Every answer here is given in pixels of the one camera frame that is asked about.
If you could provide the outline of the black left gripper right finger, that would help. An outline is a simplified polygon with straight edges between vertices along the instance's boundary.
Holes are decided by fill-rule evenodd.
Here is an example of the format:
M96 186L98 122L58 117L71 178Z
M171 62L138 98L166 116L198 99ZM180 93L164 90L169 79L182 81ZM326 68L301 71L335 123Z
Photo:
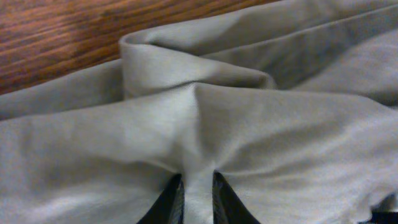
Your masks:
M260 224L217 171L213 173L212 201L214 224Z

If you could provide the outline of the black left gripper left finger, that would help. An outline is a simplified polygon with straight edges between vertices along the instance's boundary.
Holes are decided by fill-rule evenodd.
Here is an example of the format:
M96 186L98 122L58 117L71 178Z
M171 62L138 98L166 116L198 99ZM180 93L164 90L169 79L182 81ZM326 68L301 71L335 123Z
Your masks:
M137 224L183 224L185 189L182 175L174 175Z

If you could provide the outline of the khaki green shorts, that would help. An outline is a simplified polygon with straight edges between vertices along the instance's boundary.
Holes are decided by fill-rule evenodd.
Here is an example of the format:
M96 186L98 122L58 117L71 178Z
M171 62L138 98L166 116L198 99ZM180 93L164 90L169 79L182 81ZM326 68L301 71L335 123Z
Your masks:
M397 193L397 2L279 1L125 35L1 97L2 223L137 223L222 173L261 223L356 223Z

